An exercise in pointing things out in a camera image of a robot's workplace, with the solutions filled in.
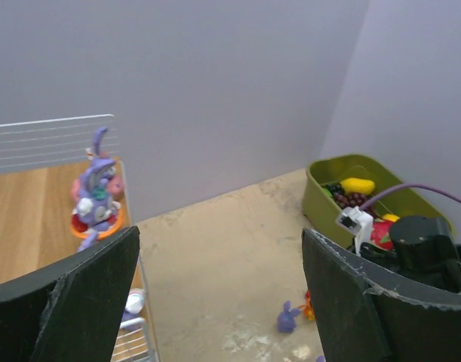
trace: orange toy piece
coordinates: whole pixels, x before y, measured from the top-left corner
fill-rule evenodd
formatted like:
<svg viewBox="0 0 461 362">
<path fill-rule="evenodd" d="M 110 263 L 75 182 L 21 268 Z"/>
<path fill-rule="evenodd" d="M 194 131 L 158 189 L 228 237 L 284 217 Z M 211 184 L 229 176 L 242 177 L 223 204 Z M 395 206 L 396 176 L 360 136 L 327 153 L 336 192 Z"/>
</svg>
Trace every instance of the orange toy piece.
<svg viewBox="0 0 461 362">
<path fill-rule="evenodd" d="M 299 305 L 297 308 L 302 309 L 303 314 L 307 317 L 307 319 L 315 321 L 314 308 L 311 304 L 311 292 L 307 291 L 306 293 L 306 304 Z"/>
</svg>

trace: wooden surface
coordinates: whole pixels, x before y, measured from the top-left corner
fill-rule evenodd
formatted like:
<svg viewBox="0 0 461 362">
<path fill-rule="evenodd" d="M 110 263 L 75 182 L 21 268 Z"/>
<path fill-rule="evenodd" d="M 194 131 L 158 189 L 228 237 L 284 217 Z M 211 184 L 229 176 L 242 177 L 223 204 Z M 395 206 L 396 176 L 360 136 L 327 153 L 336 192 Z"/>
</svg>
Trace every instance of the wooden surface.
<svg viewBox="0 0 461 362">
<path fill-rule="evenodd" d="M 72 181 L 87 167 L 88 161 L 85 161 L 0 175 L 0 283 L 76 253 L 82 239 L 70 231 L 75 204 L 69 192 Z M 123 226 L 126 227 L 130 225 L 128 208 L 124 198 L 120 202 L 125 211 Z M 143 289 L 140 266 L 137 266 L 131 288 Z M 141 316 L 152 329 L 146 309 Z M 141 336 L 143 332 L 131 338 Z M 138 348 L 131 354 L 145 350 Z M 118 359 L 131 354 L 120 354 Z"/>
</svg>

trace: cable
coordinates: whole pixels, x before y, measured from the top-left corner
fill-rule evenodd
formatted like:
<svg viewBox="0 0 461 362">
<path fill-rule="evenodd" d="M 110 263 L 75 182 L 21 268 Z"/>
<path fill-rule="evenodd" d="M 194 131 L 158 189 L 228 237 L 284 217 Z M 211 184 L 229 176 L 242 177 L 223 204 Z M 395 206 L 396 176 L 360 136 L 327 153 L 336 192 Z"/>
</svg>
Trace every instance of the cable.
<svg viewBox="0 0 461 362">
<path fill-rule="evenodd" d="M 423 185 L 421 183 L 401 183 L 399 185 L 390 187 L 389 189 L 384 190 L 383 192 L 380 192 L 379 194 L 373 196 L 366 202 L 364 202 L 360 207 L 359 210 L 364 211 L 366 210 L 369 206 L 373 206 L 377 201 L 381 200 L 385 196 L 392 194 L 393 192 L 402 190 L 402 189 L 423 189 L 423 190 L 428 190 L 431 192 L 435 192 L 437 194 L 443 195 L 447 198 L 450 198 L 451 200 L 454 200 L 461 204 L 461 198 L 458 198 L 457 196 L 453 196 L 452 194 L 449 194 L 446 191 L 437 189 L 435 187 Z"/>
</svg>

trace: white connector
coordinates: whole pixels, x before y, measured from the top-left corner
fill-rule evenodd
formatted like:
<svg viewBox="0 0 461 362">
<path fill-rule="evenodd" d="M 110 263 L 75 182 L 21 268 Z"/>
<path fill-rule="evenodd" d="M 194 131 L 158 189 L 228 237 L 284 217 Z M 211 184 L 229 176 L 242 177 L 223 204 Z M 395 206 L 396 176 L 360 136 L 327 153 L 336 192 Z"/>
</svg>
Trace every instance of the white connector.
<svg viewBox="0 0 461 362">
<path fill-rule="evenodd" d="M 374 218 L 359 207 L 347 207 L 337 217 L 336 224 L 354 235 L 356 255 L 361 256 L 361 245 L 371 242 Z"/>
</svg>

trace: red toy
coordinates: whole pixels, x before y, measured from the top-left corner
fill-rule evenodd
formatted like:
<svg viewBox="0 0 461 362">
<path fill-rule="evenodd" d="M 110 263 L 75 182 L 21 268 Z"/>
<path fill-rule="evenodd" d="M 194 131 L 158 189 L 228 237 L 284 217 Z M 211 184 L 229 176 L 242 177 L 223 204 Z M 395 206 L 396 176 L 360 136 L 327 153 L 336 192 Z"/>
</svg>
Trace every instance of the red toy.
<svg viewBox="0 0 461 362">
<path fill-rule="evenodd" d="M 311 304 L 311 292 L 306 292 L 306 304 L 299 305 L 297 308 L 302 309 L 303 314 L 307 317 L 307 319 L 315 321 L 314 308 Z"/>
<path fill-rule="evenodd" d="M 371 233 L 371 242 L 384 250 L 391 250 L 393 243 L 389 238 L 389 228 L 393 225 L 393 221 L 375 219 L 373 224 L 373 232 Z"/>
</svg>

